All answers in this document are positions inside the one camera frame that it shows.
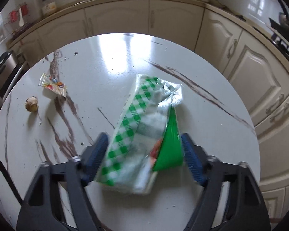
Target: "green checkered package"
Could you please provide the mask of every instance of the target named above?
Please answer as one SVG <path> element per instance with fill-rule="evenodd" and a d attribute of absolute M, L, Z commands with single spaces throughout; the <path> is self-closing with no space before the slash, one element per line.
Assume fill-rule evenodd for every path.
<path fill-rule="evenodd" d="M 139 174 L 144 173 L 146 157 L 154 143 L 164 135 L 172 95 L 163 80 L 137 75 L 136 88 L 123 109 L 99 169 L 98 182 L 129 193 L 134 193 L 137 185 L 146 184 L 151 168 L 144 176 Z"/>

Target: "candy wrapper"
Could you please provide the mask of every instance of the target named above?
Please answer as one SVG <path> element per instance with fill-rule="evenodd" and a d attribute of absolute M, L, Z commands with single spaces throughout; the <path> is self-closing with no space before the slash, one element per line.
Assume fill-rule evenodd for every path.
<path fill-rule="evenodd" d="M 42 86 L 52 92 L 66 97 L 66 85 L 62 82 L 59 82 L 55 77 L 43 73 L 40 78 L 39 86 Z"/>
<path fill-rule="evenodd" d="M 181 85 L 137 74 L 95 180 L 124 193 L 148 194 L 156 170 L 175 165 L 157 161 L 160 151 L 169 155 L 162 143 L 171 108 L 181 101 Z"/>

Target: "table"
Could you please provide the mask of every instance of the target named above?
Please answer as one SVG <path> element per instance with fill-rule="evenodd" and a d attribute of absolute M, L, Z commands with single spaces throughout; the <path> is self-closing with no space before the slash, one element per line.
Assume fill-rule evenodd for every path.
<path fill-rule="evenodd" d="M 67 84 L 65 101 L 38 86 L 43 72 Z M 86 38 L 49 54 L 16 84 L 0 111 L 0 159 L 21 197 L 42 161 L 62 163 L 92 144 L 100 132 L 113 134 L 137 73 L 183 85 L 177 107 L 180 131 L 221 161 L 250 165 L 260 178 L 257 138 L 238 94 L 207 61 L 170 41 L 140 34 Z M 29 113 L 25 101 L 39 100 Z M 120 230 L 183 230 L 201 187 L 186 166 L 161 171 L 150 195 L 124 195 L 92 182 L 87 188 L 100 220 Z M 75 226 L 66 191 L 61 198 L 68 224 Z M 225 190 L 215 223 L 225 206 Z M 0 212 L 16 227 L 20 205 L 0 173 Z"/>

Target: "countertop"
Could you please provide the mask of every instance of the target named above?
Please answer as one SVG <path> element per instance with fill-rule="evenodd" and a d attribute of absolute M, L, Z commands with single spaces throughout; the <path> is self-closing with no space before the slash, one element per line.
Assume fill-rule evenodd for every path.
<path fill-rule="evenodd" d="M 66 100 L 38 86 L 43 72 L 67 85 Z M 223 75 L 178 44 L 118 33 L 85 38 L 49 54 L 20 79 L 4 102 L 0 160 L 22 198 L 42 161 L 65 162 L 81 154 L 100 132 L 112 136 L 137 73 L 182 84 L 184 99 L 176 108 L 180 132 L 189 133 L 195 144 L 223 162 L 247 162 L 259 182 L 260 154 L 251 118 Z M 30 96 L 38 98 L 38 113 L 25 109 Z M 66 191 L 60 190 L 68 224 L 75 226 Z M 86 191 L 98 218 L 112 230 L 177 231 L 186 226 L 201 187 L 182 166 L 161 171 L 147 196 L 105 190 L 97 182 Z M 226 195 L 224 190 L 216 222 L 222 218 Z M 13 227 L 19 210 L 0 173 L 0 212 Z"/>
<path fill-rule="evenodd" d="M 60 16 L 63 16 L 65 14 L 71 13 L 73 11 L 82 9 L 82 8 L 86 8 L 86 7 L 90 7 L 90 6 L 94 6 L 97 4 L 101 4 L 101 3 L 107 3 L 107 2 L 114 2 L 114 1 L 121 1 L 121 0 L 85 0 L 79 3 L 76 3 L 72 6 L 69 6 L 67 8 L 64 8 L 56 13 L 54 13 L 53 15 L 39 21 L 38 23 L 36 23 L 34 26 L 32 26 L 31 28 L 29 28 L 27 31 L 25 31 L 22 35 L 20 35 L 17 39 L 15 39 L 13 42 L 8 44 L 8 48 L 11 48 L 15 43 L 17 43 L 18 41 L 20 41 L 24 36 L 28 35 L 29 33 L 31 33 L 32 31 L 36 30 L 37 28 L 41 27 L 42 25 L 50 22 L 53 19 L 56 19 Z M 266 30 L 264 30 L 262 27 L 256 25 L 255 23 L 253 23 L 252 21 L 248 20 L 246 22 L 242 21 L 241 19 L 239 19 L 234 13 L 229 13 L 217 6 L 213 6 L 211 4 L 208 3 L 204 3 L 198 0 L 169 0 L 169 1 L 176 1 L 176 2 L 182 2 L 182 3 L 188 3 L 188 4 L 193 4 L 196 6 L 201 6 L 204 7 L 206 9 L 209 9 L 211 11 L 214 11 L 224 17 L 226 17 L 227 19 L 233 21 L 234 23 L 236 23 L 237 25 L 239 25 L 240 27 L 242 27 L 244 30 L 248 31 L 250 34 L 252 34 L 255 38 L 257 38 L 262 44 L 264 44 L 275 56 L 276 58 L 282 63 L 282 65 L 285 67 L 285 69 L 288 71 L 289 73 L 289 62 L 288 60 L 283 56 L 283 54 L 265 37 L 269 37 L 270 35 L 268 34 L 268 32 Z M 256 27 L 261 33 L 263 33 L 265 36 L 263 36 L 261 33 L 259 33 L 257 30 L 255 30 L 253 27 Z"/>

